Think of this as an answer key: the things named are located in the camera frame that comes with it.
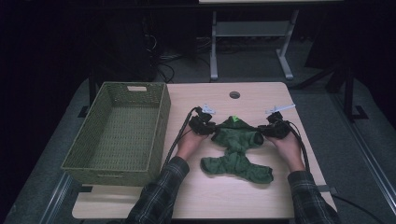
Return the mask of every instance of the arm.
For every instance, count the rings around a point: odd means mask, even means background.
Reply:
[[[131,210],[125,223],[170,223],[177,192],[189,172],[186,160],[199,148],[206,136],[190,132],[187,126],[177,143],[177,154],[161,171],[157,179],[148,183]]]
[[[267,137],[289,166],[288,176],[296,223],[341,223],[337,213],[321,197],[313,176],[305,170],[296,137],[289,133],[283,139]]]

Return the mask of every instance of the hole in table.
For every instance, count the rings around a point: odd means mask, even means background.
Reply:
[[[241,96],[241,94],[237,91],[230,92],[230,97],[233,99],[238,99],[240,96]]]

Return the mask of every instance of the basket handle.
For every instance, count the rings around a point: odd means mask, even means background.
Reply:
[[[128,91],[148,91],[145,86],[127,86]]]
[[[123,178],[123,175],[97,175],[98,177]]]

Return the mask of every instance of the person's right hand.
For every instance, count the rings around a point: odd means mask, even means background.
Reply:
[[[188,160],[189,157],[199,148],[202,141],[204,141],[208,135],[200,135],[195,133],[190,125],[187,125],[183,131],[182,137],[177,143],[177,154],[184,161]]]
[[[283,139],[274,137],[266,138],[276,146],[280,157],[289,166],[290,172],[305,170],[305,166],[301,158],[300,144],[293,133],[289,133]]]

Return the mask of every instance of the person's left hand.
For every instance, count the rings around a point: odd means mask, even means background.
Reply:
[[[177,143],[177,154],[183,160],[187,160],[200,146],[201,142],[208,137],[208,135],[200,135],[195,133],[190,125],[184,129],[182,137]]]

